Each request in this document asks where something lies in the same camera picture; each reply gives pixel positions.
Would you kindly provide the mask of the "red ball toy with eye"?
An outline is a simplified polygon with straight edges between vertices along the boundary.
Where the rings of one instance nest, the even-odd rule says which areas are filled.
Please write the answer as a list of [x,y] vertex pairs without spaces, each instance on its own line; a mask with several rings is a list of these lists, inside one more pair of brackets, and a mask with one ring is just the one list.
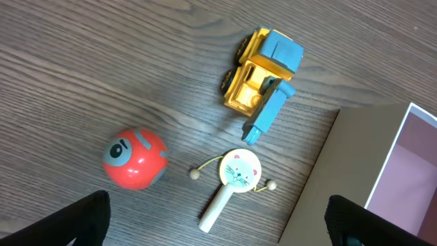
[[118,186],[146,189],[160,180],[169,162],[168,149],[155,133],[130,128],[112,138],[102,155],[103,167]]

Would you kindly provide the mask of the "white square box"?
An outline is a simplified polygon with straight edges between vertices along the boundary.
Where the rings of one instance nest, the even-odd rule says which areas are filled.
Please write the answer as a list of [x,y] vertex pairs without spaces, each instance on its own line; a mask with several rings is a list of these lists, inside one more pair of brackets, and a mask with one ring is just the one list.
[[411,102],[341,109],[280,244],[329,244],[332,195],[435,244],[436,117]]

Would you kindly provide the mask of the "yellow and blue toy truck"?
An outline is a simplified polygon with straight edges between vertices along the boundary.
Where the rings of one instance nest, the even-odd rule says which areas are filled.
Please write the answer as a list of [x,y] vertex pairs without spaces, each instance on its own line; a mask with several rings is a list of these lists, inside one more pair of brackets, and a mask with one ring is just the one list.
[[269,27],[257,27],[240,44],[236,67],[224,77],[224,104],[248,116],[242,140],[252,146],[268,131],[286,100],[295,94],[290,84],[304,48]]

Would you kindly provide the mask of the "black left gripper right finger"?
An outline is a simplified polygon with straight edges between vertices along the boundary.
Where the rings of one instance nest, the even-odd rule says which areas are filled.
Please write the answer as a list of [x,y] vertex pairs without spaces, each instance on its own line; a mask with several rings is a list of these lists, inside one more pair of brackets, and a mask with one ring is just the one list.
[[421,245],[436,244],[436,229],[421,232],[421,222],[409,224],[396,216],[361,206],[342,195],[328,199],[324,221],[332,245]]

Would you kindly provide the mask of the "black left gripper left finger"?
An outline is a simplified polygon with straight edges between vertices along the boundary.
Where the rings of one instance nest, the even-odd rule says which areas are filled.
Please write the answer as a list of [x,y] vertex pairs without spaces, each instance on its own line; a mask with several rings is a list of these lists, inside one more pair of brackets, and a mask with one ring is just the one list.
[[102,245],[109,229],[109,193],[96,191],[1,239],[2,245]]

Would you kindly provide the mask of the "wooden cat rattle drum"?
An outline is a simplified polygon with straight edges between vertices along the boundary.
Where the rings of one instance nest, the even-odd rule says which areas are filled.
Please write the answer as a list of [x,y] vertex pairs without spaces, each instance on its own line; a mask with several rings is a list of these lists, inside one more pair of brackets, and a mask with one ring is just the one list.
[[259,193],[277,188],[277,183],[273,180],[267,180],[262,188],[257,188],[262,176],[260,160],[253,152],[243,148],[230,150],[224,155],[206,161],[199,167],[192,168],[189,171],[190,178],[198,179],[201,170],[214,161],[219,162],[218,175],[221,186],[199,220],[198,227],[205,233],[211,230],[233,194],[248,191]]

